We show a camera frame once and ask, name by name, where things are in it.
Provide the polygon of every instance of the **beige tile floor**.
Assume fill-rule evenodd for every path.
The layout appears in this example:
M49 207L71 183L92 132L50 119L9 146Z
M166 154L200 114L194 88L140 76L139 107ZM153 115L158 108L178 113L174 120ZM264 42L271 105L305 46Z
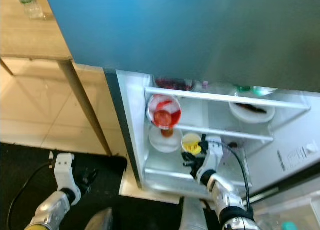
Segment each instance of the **beige tile floor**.
M3 58L16 75L0 70L0 142L104 155L79 103L54 61ZM76 71L114 154L127 157L121 128L101 68L76 65ZM120 193L178 203L179 197L138 189L130 161Z

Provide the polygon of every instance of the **black mat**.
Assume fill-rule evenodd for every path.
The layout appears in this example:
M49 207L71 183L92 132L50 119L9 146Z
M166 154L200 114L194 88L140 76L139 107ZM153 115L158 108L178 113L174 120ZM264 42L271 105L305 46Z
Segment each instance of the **black mat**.
M6 230L10 203L35 169L48 161L49 150L0 144L0 229ZM93 215L113 208L116 230L178 230L182 205L119 196L127 161L123 157L75 153L75 175L98 169L91 192L71 207L60 230L84 230ZM30 182L12 212L12 230L23 230L48 196L57 190L53 170L43 169ZM219 229L216 215L206 212L209 229Z

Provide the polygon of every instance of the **plastic bottle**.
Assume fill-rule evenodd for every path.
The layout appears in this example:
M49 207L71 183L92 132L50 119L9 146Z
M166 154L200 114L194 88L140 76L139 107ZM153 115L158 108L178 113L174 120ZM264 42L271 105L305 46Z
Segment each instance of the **plastic bottle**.
M37 0L19 0L23 4L24 13L30 19L44 19L45 15Z
M277 88L271 88L271 87L262 87L262 86L236 86L236 90L239 93L244 92L252 92L258 97L267 96L270 94L273 94Z

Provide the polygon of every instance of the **white bowl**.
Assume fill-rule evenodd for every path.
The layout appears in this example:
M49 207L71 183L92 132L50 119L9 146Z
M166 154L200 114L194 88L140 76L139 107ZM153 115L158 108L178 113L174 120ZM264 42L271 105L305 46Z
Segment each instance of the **white bowl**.
M174 129L173 135L170 137L164 137L161 133L161 129L152 126L149 131L149 140L151 145L159 152L169 154L181 149L182 131L180 129Z
M233 96L239 96L239 97L245 97L245 98L253 98L258 99L259 97L252 92L242 92L238 93L237 91L232 91L230 95ZM274 106L262 106L257 105L255 107L259 109L263 109L266 111L266 114L264 113L256 113L252 112L248 109L245 109L241 106L236 105L234 102L229 102L231 113L239 119L241 122L244 122L246 124L263 124L271 121L275 114L276 114L276 108Z

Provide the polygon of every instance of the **robotic hand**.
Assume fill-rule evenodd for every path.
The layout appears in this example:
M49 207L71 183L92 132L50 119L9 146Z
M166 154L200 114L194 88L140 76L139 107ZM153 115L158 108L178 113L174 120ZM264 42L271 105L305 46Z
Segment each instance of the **robotic hand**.
M25 230L58 230L70 206L76 205L81 196L90 190L97 171L85 175L76 185L72 166L74 159L71 153L60 153L57 156L54 175L58 189L36 209L35 216Z
M191 167L191 175L206 186L215 203L215 213L222 230L259 230L253 212L246 211L237 189L224 177L217 174L223 156L223 144L218 136L203 135L198 144L202 157L184 152L185 167Z

